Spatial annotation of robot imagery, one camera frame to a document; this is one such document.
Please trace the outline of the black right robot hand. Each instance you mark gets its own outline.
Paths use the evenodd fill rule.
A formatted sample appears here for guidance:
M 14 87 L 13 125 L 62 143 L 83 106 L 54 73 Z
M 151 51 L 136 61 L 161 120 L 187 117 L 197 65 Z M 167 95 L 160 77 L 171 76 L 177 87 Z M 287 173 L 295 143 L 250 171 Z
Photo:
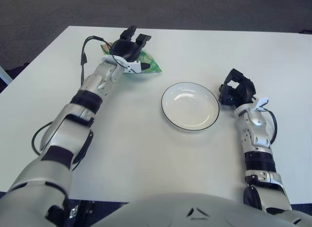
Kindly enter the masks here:
M 252 103 L 256 90 L 250 79 L 233 68 L 219 87 L 219 93 L 218 100 L 222 105 L 239 107 L 243 104 Z

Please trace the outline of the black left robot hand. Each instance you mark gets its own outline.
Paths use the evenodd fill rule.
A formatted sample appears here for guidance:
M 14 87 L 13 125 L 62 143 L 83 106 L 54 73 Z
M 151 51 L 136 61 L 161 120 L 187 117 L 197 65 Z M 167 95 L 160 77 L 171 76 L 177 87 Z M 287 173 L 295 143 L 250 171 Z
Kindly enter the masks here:
M 120 38 L 116 40 L 110 48 L 110 54 L 114 56 L 114 59 L 117 57 L 122 57 L 126 60 L 125 63 L 118 61 L 118 63 L 124 67 L 126 73 L 141 73 L 142 70 L 146 70 L 151 67 L 147 62 L 140 61 L 140 67 L 138 65 L 132 65 L 132 63 L 138 63 L 137 59 L 139 58 L 143 47 L 146 45 L 146 42 L 151 39 L 150 35 L 139 34 L 136 38 L 136 41 L 131 41 L 132 36 L 134 35 L 137 27 L 131 25 L 126 30 L 124 30 Z

